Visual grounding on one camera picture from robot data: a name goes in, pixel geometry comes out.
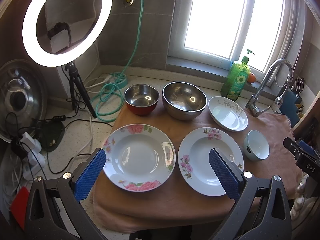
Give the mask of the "white-gloved right hand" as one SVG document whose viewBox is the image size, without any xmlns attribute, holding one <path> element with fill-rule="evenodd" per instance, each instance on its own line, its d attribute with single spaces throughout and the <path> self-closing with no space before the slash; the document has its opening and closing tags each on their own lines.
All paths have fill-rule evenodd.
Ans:
<svg viewBox="0 0 320 240">
<path fill-rule="evenodd" d="M 290 211 L 291 221 L 300 223 L 311 212 L 319 196 L 319 183 L 305 174 L 296 188 L 295 200 Z"/>
</svg>

